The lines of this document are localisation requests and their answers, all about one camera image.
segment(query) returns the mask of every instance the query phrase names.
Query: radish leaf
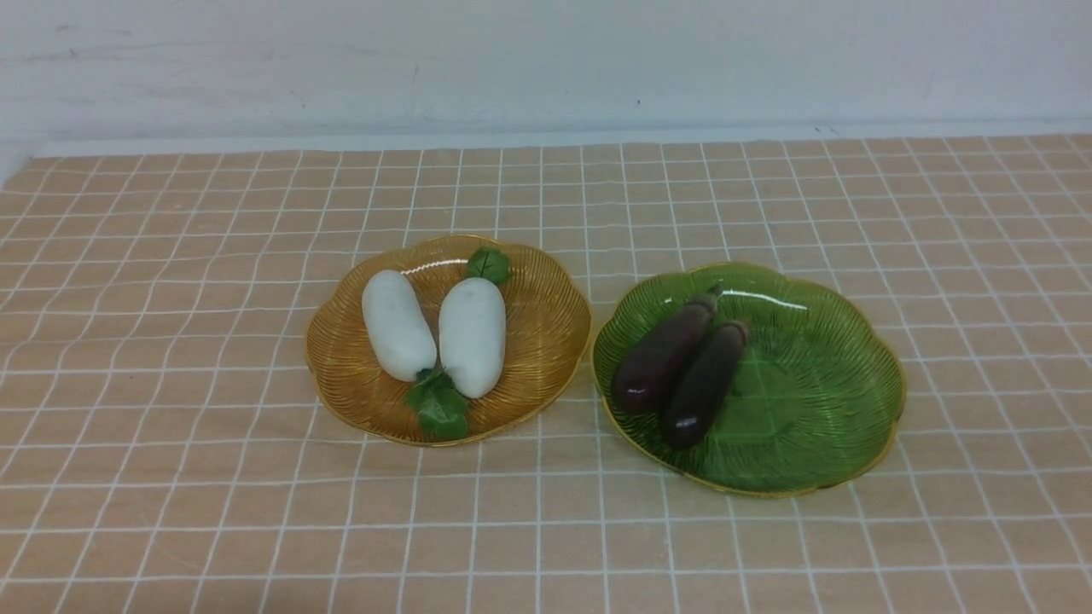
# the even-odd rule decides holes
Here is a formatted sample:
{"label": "radish leaf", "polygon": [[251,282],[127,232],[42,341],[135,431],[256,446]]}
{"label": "radish leaf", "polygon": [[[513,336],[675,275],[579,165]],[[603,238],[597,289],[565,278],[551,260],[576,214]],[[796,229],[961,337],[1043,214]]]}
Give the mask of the radish leaf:
{"label": "radish leaf", "polygon": [[510,261],[503,252],[491,247],[482,247],[466,261],[467,278],[485,278],[496,285],[508,279]]}

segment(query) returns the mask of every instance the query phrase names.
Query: daikon radish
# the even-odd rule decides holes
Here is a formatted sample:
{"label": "daikon radish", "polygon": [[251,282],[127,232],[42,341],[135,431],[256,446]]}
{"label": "daikon radish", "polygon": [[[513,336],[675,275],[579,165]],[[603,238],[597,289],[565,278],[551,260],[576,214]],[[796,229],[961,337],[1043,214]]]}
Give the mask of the daikon radish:
{"label": "daikon radish", "polygon": [[466,262],[466,279],[440,305],[440,364],[468,399],[485,397],[505,368],[505,298],[497,285],[508,279],[509,260],[483,247]]}
{"label": "daikon radish", "polygon": [[364,327],[379,366],[401,381],[416,381],[436,366],[436,340],[410,280],[397,271],[372,275],[360,296]]}

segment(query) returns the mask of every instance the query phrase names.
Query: eggplant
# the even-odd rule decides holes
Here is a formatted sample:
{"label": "eggplant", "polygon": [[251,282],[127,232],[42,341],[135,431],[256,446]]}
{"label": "eggplant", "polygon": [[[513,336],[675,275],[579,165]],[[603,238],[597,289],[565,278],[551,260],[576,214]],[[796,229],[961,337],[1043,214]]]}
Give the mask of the eggplant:
{"label": "eggplant", "polygon": [[675,450],[697,446],[712,428],[724,406],[732,380],[747,346],[747,326],[725,322],[698,350],[660,413],[660,433]]}
{"label": "eggplant", "polygon": [[664,408],[678,375],[709,332],[720,295],[720,286],[713,286],[691,297],[626,354],[610,381],[618,410],[636,415]]}

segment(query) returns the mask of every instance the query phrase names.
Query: plate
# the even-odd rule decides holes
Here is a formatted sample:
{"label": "plate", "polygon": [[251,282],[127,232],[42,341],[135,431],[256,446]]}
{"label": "plate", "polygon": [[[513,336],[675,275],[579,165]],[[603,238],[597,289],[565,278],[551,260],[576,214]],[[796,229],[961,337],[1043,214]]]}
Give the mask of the plate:
{"label": "plate", "polygon": [[[381,270],[405,273],[435,334],[443,297],[463,280],[467,259],[483,246],[510,260],[510,276],[499,286],[507,311],[505,369],[488,394],[471,401],[470,434],[437,441],[422,432],[417,414],[403,402],[410,385],[380,368],[364,327],[360,294]],[[565,267],[545,251],[446,235],[381,253],[349,271],[311,319],[307,364],[323,404],[351,426],[402,444],[453,446],[515,426],[553,403],[575,377],[591,329],[591,305]]]}
{"label": "plate", "polygon": [[[610,380],[645,333],[716,284],[719,316],[745,320],[750,341],[710,433],[675,451],[656,414],[616,410]],[[864,474],[890,450],[906,400],[902,364],[850,300],[743,262],[637,284],[596,335],[592,369],[610,422],[631,445],[707,486],[753,497],[798,496]]]}

